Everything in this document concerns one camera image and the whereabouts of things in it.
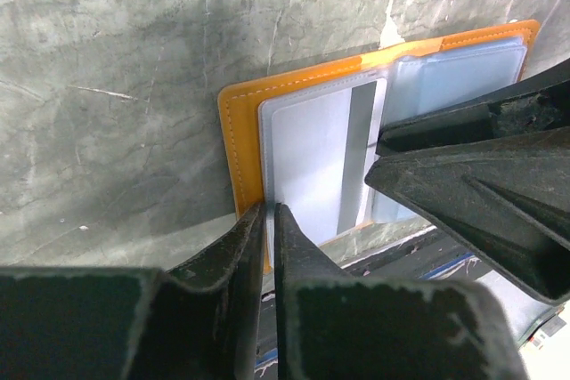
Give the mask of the tan leather card holder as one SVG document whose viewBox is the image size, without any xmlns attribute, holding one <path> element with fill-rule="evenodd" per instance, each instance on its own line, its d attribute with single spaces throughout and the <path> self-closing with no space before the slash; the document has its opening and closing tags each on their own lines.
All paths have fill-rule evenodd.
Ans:
<svg viewBox="0 0 570 380">
<path fill-rule="evenodd" d="M 411 218 L 364 182 L 380 129 L 516 83 L 539 30 L 515 21 L 225 87 L 218 108 L 237 215 L 286 204 L 316 245 Z"/>
</svg>

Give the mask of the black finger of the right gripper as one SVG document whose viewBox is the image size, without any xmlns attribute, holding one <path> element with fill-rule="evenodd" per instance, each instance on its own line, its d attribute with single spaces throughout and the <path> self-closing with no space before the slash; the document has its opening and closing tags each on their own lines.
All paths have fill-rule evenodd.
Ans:
<svg viewBox="0 0 570 380">
<path fill-rule="evenodd" d="M 365 181 L 533 298 L 568 300 L 568 128 L 394 154 Z"/>
<path fill-rule="evenodd" d="M 569 61 L 513 85 L 387 125 L 379 131 L 376 153 L 487 141 L 569 125 Z"/>
</svg>

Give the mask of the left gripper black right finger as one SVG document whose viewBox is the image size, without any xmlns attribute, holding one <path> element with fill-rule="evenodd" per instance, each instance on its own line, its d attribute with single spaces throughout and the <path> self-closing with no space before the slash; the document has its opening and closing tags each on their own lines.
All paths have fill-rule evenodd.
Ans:
<svg viewBox="0 0 570 380">
<path fill-rule="evenodd" d="M 274 211 L 281 379 L 523 379 L 499 302 L 476 282 L 356 277 Z"/>
</svg>

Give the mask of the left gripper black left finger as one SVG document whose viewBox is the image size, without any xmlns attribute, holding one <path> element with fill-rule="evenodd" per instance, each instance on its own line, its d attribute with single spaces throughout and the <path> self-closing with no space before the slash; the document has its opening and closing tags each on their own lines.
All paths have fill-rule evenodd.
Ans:
<svg viewBox="0 0 570 380">
<path fill-rule="evenodd" d="M 170 271 L 5 267 L 4 379 L 250 379 L 265 208 Z"/>
</svg>

